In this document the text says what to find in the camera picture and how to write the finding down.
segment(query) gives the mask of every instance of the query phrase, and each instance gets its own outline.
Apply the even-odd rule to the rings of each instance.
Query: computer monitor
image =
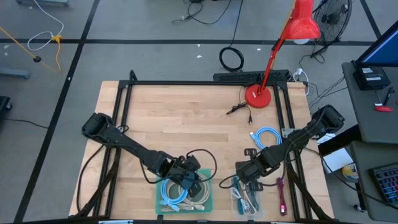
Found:
[[[357,59],[356,64],[398,67],[398,21]]]

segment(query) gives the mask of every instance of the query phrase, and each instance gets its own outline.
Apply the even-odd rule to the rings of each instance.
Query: blue cable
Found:
[[[250,137],[254,140],[254,142],[256,142],[256,145],[258,148],[260,149],[264,149],[265,146],[260,142],[260,137],[262,133],[271,133],[275,136],[276,138],[276,144],[281,144],[282,143],[282,137],[280,136],[279,132],[277,132],[274,128],[271,127],[262,127],[260,129],[258,129],[258,131],[256,132],[256,134],[254,133],[250,133]]]
[[[182,194],[180,196],[178,196],[177,198],[175,198],[175,199],[169,198],[169,196],[167,195],[167,183],[169,181],[170,181],[169,179],[165,179],[162,182],[162,187],[160,188],[160,192],[162,194],[163,200],[160,201],[160,204],[168,205],[168,206],[172,207],[172,209],[174,209],[175,211],[178,212],[180,210],[180,208],[177,205],[185,200],[185,198],[188,195],[188,191],[184,189],[182,191]]]

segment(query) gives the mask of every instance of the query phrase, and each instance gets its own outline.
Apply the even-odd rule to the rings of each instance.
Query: wooden table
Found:
[[[118,82],[102,83],[95,112],[112,115],[117,87]],[[288,83],[288,87],[296,128],[302,128],[311,119],[304,85]],[[252,108],[252,125],[248,125],[249,110],[245,108],[226,115],[226,112],[238,103],[239,89],[240,86],[133,86],[127,117],[129,131],[126,134],[129,137],[149,149],[165,151],[176,157],[185,155],[192,149],[207,149],[215,155],[218,162],[218,171],[212,180],[213,211],[194,215],[165,215],[165,220],[238,220],[231,211],[232,199],[229,190],[219,188],[218,184],[225,177],[235,173],[236,161],[248,160],[243,150],[256,147],[249,135],[250,132],[255,133],[263,126],[280,129],[272,87],[270,87],[272,93],[270,105],[264,109]],[[287,126],[281,90],[280,97]],[[241,92],[241,98],[244,98],[244,90]],[[122,109],[119,111],[118,121],[121,120]],[[263,134],[261,140],[266,146],[271,146],[276,142],[271,134]],[[82,165],[99,146],[91,140],[87,142]],[[315,141],[310,141],[307,147],[317,150]],[[98,186],[103,154],[104,150],[86,168],[81,186],[80,206],[84,206]],[[202,168],[214,170],[213,160],[208,154],[197,152],[195,157],[200,161]],[[303,151],[301,157],[308,191],[326,214],[333,217],[320,158],[308,151]],[[147,175],[152,180],[155,179],[155,175],[148,171]],[[282,168],[260,180],[274,183],[281,175]],[[287,177],[285,177],[285,183],[284,193],[288,215],[284,217],[280,215],[277,187],[264,187],[264,191],[260,193],[264,216],[257,221],[294,221]],[[297,188],[296,192],[301,217],[304,217],[301,194]],[[108,191],[105,190],[100,214],[104,213],[107,196]],[[144,180],[138,159],[122,150],[111,218],[155,220],[157,214],[154,197],[155,185],[148,184]],[[75,192],[70,214],[76,214],[76,212]]]

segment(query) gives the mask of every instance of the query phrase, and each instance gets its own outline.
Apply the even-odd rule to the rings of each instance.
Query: keyboard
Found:
[[[255,72],[229,72],[229,73],[215,73],[213,75],[214,81],[224,82],[248,82],[260,83],[264,77],[264,71]],[[291,75],[287,69],[271,70],[268,76],[268,83],[288,82],[291,80]]]
[[[369,170],[385,202],[398,205],[398,164]]]

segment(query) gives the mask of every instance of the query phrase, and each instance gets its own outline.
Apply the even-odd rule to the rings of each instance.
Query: red lamp shade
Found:
[[[313,0],[296,0],[283,39],[315,39],[321,36],[318,24],[312,19],[312,9]]]

